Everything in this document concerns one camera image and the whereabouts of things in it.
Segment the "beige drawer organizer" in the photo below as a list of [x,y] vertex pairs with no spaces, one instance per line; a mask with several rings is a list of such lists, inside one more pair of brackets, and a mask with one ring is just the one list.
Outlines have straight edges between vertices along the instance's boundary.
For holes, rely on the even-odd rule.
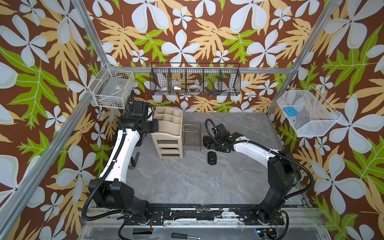
[[159,121],[159,131],[152,139],[160,159],[183,159],[184,112],[169,107],[156,107],[154,120]]

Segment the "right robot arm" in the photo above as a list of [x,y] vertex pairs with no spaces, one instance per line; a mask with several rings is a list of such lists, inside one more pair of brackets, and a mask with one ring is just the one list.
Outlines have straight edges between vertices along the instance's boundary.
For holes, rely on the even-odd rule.
[[[311,171],[293,160],[290,152],[268,148],[240,133],[231,134],[223,124],[215,125],[211,119],[205,120],[205,128],[208,133],[203,136],[205,148],[222,153],[241,153],[266,167],[270,187],[264,200],[257,205],[256,219],[260,223],[272,223],[288,199],[304,194],[315,186]],[[301,171],[307,174],[310,182],[305,188],[291,193],[302,177]]]

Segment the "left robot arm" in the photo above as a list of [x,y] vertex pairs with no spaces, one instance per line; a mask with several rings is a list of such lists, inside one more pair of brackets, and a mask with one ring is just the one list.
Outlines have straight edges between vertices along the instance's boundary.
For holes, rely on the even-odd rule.
[[147,134],[159,130],[153,113],[151,104],[131,100],[128,113],[116,120],[114,149],[99,178],[89,183],[90,196],[82,210],[83,220],[95,221],[113,214],[131,215],[143,224],[150,219],[149,203],[135,197],[134,189],[126,182],[128,170],[136,167],[139,158],[133,156],[134,148],[142,144]]

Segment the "black mouse with logo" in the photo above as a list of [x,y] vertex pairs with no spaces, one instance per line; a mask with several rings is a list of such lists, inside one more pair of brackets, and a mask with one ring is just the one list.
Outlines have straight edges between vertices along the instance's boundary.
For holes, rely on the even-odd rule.
[[216,165],[217,164],[217,154],[216,152],[210,151],[208,152],[208,160],[209,165]]

